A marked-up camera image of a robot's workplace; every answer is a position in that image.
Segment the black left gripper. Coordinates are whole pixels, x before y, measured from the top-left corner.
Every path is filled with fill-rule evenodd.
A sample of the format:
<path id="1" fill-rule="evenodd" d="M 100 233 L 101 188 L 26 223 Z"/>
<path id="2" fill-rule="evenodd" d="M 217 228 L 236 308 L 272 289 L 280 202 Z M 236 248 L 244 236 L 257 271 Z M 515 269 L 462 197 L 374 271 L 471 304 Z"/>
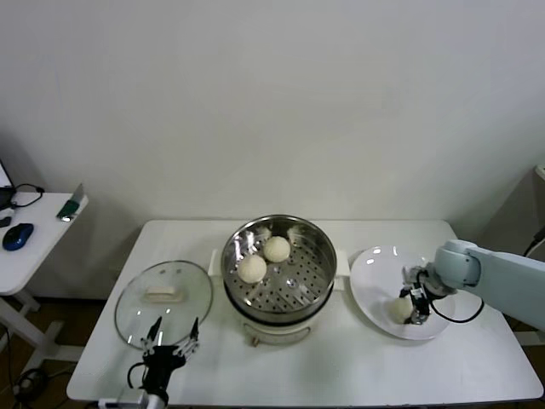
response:
<path id="1" fill-rule="evenodd" d="M 162 320 L 159 316 L 141 338 L 143 362 L 147 368 L 142 386 L 149 395 L 165 395 L 172 373 L 182 368 L 199 347 L 199 318 L 194 320 L 189 337 L 182 345 L 154 347 Z"/>

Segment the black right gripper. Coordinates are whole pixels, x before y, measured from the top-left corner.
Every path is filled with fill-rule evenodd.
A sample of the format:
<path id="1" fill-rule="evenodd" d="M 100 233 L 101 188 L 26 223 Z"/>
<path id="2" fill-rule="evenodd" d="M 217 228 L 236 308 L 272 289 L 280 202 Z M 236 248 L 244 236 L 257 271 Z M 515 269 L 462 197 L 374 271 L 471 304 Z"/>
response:
<path id="1" fill-rule="evenodd" d="M 423 325 L 430 315 L 428 297 L 442 299 L 456 294 L 456 289 L 447 286 L 435 271 L 434 265 L 425 268 L 404 267 L 402 270 L 403 286 L 399 298 L 410 296 L 413 306 L 407 324 Z"/>

